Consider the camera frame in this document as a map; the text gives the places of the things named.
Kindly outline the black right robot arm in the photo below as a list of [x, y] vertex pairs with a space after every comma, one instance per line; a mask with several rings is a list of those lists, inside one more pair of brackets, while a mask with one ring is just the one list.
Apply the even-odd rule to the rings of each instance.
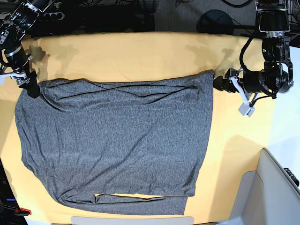
[[31, 55], [25, 52], [21, 40], [50, 5], [48, 0], [22, 0], [0, 23], [0, 83], [3, 85], [7, 77], [15, 79], [32, 98], [39, 96], [40, 88], [36, 72], [30, 69]]

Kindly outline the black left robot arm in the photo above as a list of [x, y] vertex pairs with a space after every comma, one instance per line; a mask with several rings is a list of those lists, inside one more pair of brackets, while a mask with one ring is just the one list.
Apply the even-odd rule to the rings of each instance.
[[[258, 28], [241, 49], [239, 61], [241, 68], [229, 69], [225, 76], [214, 79], [213, 87], [219, 91], [240, 94], [263, 93], [275, 99], [278, 93], [286, 93], [293, 86], [293, 64], [290, 58], [289, 37], [291, 30], [288, 21], [286, 0], [257, 0], [255, 10]], [[260, 71], [250, 70], [243, 57], [251, 41], [258, 34], [262, 38], [262, 54], [265, 60]]]

